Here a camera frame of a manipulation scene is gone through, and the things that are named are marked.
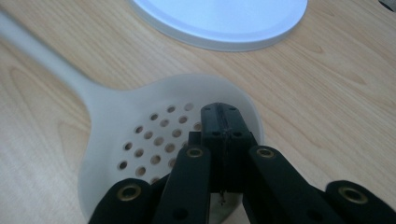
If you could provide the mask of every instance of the wooden table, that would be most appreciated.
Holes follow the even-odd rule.
[[[110,88],[185,73],[227,77],[254,100],[266,145],[310,184],[347,179],[396,208],[396,13],[377,1],[311,0],[284,41],[238,53],[162,35],[126,0],[0,7]],[[41,65],[0,44],[0,223],[85,223],[77,182],[88,112]],[[226,221],[244,222],[242,207]]]

